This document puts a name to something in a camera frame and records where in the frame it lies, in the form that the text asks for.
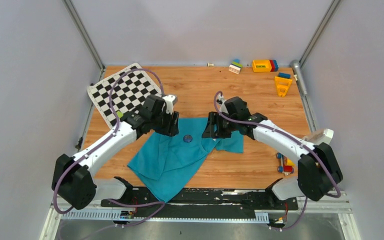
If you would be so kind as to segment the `teal t-shirt garment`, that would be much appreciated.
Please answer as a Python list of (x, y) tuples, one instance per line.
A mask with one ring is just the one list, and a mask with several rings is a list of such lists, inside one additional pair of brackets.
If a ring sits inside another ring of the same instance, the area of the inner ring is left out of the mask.
[[(153, 133), (128, 163), (159, 201), (167, 203), (178, 194), (213, 150), (244, 152), (244, 137), (239, 132), (230, 138), (202, 138), (206, 125), (203, 117), (181, 118), (177, 135)], [(184, 142), (184, 135), (191, 135), (193, 141)]]

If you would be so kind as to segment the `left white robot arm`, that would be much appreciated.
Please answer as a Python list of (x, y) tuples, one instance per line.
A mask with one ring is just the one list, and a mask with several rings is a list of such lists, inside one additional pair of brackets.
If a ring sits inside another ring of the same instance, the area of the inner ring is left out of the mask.
[(51, 184), (53, 205), (61, 197), (77, 210), (106, 199), (113, 199), (122, 207), (129, 206), (133, 193), (121, 178), (99, 179), (95, 175), (115, 154), (150, 131), (169, 137), (177, 135), (179, 112), (174, 110), (177, 101), (172, 94), (149, 95), (137, 110), (116, 116), (114, 127), (95, 143), (72, 156), (59, 156)]

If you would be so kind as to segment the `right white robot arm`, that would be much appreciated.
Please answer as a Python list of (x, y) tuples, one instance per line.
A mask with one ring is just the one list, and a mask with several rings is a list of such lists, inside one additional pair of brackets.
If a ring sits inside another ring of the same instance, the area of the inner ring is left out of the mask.
[(208, 114), (203, 138), (227, 139), (239, 132), (272, 147), (297, 167), (297, 176), (278, 179), (269, 186), (265, 201), (270, 208), (278, 209), (295, 197), (317, 202), (324, 196), (341, 196), (338, 184), (343, 174), (328, 143), (313, 143), (288, 133), (266, 116), (250, 113), (247, 102), (238, 96), (226, 100), (218, 91), (213, 104), (215, 111)]

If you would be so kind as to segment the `round blue badge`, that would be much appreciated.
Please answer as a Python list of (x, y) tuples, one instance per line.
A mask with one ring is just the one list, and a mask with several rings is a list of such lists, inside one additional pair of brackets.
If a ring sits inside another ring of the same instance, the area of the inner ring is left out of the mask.
[(193, 137), (190, 134), (186, 134), (186, 135), (183, 136), (183, 141), (185, 143), (190, 143), (190, 142), (193, 141)]

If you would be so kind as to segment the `lime green block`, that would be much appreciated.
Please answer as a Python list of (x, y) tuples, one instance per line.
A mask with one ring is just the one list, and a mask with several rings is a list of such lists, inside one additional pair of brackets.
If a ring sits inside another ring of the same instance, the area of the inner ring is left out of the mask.
[(120, 112), (120, 111), (117, 111), (116, 114), (117, 114), (117, 116), (118, 116), (119, 118), (122, 118), (123, 115), (124, 115), (124, 114), (123, 114), (122, 112)]

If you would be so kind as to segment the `black white checkerboard mat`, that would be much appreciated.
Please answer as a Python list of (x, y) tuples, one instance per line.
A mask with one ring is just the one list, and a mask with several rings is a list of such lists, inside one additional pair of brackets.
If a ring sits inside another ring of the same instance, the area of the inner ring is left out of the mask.
[(140, 68), (137, 62), (132, 63), (87, 88), (89, 98), (109, 129), (117, 122), (110, 107), (110, 93), (114, 110), (123, 114), (131, 111), (137, 114), (149, 95), (161, 96), (159, 84), (146, 71), (136, 70)]

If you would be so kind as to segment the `white green blue block stack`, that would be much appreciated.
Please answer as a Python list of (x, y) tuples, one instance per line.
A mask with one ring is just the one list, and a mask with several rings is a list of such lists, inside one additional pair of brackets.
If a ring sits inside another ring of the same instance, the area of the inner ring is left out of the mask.
[(236, 58), (228, 66), (228, 71), (238, 75), (241, 72), (242, 68), (243, 65), (241, 64), (240, 60)]

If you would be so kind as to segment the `red blue toy car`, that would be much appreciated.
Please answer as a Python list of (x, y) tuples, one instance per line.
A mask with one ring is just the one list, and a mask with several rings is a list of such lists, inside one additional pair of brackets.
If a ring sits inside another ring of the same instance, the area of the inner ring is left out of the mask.
[(279, 166), (277, 167), (278, 173), (287, 176), (295, 172), (295, 164), (289, 158), (287, 158), (280, 152), (276, 153), (276, 158), (279, 160)]

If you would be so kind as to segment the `yellow toy box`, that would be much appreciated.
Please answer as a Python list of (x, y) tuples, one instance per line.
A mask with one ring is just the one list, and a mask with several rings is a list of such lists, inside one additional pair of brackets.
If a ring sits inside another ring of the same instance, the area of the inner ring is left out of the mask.
[(270, 59), (255, 59), (252, 61), (252, 70), (254, 73), (271, 72), (273, 65)]

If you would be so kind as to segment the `yellow triangular toy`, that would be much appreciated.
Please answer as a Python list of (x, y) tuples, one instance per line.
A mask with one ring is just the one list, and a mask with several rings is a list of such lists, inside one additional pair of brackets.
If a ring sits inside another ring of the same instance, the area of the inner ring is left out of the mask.
[(293, 80), (290, 78), (283, 78), (279, 76), (274, 77), (274, 84), (277, 95), (279, 97), (285, 97), (292, 85)]

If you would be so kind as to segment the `blue flat block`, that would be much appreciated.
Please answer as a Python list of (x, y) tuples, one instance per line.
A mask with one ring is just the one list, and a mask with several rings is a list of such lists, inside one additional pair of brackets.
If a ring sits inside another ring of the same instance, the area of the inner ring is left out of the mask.
[(290, 74), (284, 73), (284, 72), (279, 72), (277, 76), (280, 78), (284, 78), (284, 79), (290, 79), (291, 78)]

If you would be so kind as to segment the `red blue block pair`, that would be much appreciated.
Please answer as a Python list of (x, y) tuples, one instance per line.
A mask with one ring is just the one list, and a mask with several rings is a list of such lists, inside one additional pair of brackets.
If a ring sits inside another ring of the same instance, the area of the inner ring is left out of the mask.
[(271, 72), (277, 72), (278, 69), (279, 69), (277, 61), (274, 60), (274, 59), (270, 59), (269, 62), (270, 62), (270, 66), (271, 66), (271, 70), (270, 71)]

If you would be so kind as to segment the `grey metal cylinder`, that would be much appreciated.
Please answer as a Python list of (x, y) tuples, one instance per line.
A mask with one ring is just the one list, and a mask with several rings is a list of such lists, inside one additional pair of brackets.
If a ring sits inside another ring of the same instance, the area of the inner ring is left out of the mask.
[(300, 62), (298, 60), (293, 60), (290, 63), (290, 66), (291, 66), (294, 74), (296, 75), (297, 85), (300, 88), (301, 94), (303, 96), (306, 96), (308, 94), (308, 91), (307, 91), (307, 87), (305, 85), (305, 81), (304, 81), (304, 77), (303, 77), (303, 74), (302, 74)]

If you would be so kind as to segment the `white tilted device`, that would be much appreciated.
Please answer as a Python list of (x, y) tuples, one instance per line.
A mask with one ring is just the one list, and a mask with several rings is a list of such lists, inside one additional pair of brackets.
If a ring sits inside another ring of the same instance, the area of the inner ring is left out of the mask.
[(326, 143), (329, 145), (333, 139), (333, 136), (334, 131), (332, 129), (323, 128), (304, 136), (302, 139), (315, 145), (319, 145), (321, 143)]

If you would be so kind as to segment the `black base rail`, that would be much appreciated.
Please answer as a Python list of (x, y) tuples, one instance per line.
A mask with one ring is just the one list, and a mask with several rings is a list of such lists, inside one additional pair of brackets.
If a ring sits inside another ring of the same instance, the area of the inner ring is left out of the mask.
[(138, 209), (157, 208), (150, 215), (156, 215), (165, 206), (240, 206), (251, 210), (275, 211), (284, 214), (296, 211), (299, 206), (296, 198), (276, 200), (275, 196), (263, 189), (233, 189), (233, 188), (182, 188), (165, 205), (161, 205), (151, 191), (144, 186), (127, 185), (126, 193), (114, 202), (102, 200), (102, 207), (121, 207), (133, 205), (133, 213)]

